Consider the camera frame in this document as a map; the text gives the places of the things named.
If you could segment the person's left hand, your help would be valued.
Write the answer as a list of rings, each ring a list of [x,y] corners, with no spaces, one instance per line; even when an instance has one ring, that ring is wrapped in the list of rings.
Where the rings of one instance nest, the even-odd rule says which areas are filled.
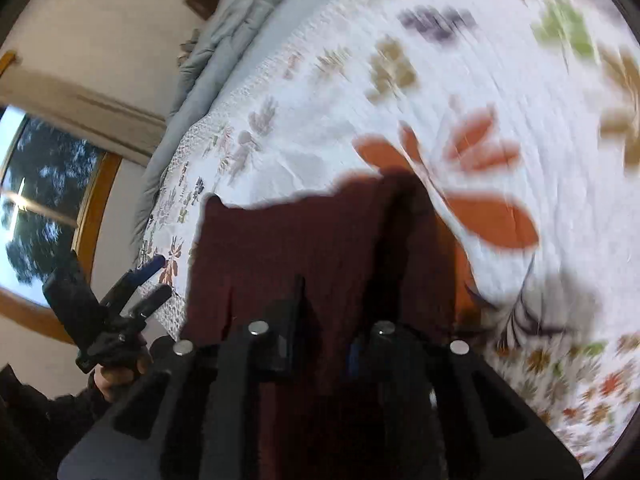
[[[130,387],[143,376],[153,360],[147,348],[142,348],[135,366],[114,367],[98,365],[94,369],[93,380],[96,388],[108,403],[121,398]]]

